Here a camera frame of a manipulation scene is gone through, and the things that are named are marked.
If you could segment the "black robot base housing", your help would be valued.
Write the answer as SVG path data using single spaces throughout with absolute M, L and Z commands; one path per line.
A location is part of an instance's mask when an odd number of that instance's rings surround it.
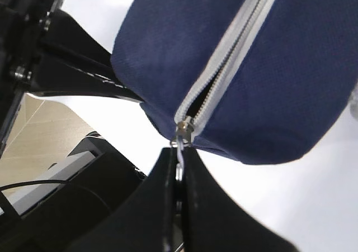
M 99 134 L 87 135 L 71 152 L 95 158 L 70 184 L 60 184 L 30 208 L 22 221 L 1 231 L 1 251 L 64 251 L 117 209 L 146 178 Z

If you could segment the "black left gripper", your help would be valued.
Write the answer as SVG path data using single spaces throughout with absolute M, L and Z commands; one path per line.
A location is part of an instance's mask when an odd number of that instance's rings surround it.
M 1 0 L 1 151 L 29 88 L 38 40 L 56 59 L 44 59 L 33 70 L 33 94 L 96 96 L 143 102 L 113 76 L 110 53 L 69 14 L 64 0 Z

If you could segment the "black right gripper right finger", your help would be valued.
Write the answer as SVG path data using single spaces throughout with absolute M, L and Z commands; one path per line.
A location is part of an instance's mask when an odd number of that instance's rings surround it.
M 194 148 L 182 152 L 182 231 L 185 251 L 298 251 L 258 222 L 216 182 Z

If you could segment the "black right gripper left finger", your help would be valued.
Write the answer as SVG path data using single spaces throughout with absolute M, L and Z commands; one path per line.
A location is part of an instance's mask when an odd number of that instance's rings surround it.
M 176 149 L 162 149 L 143 183 L 68 251 L 174 251 Z

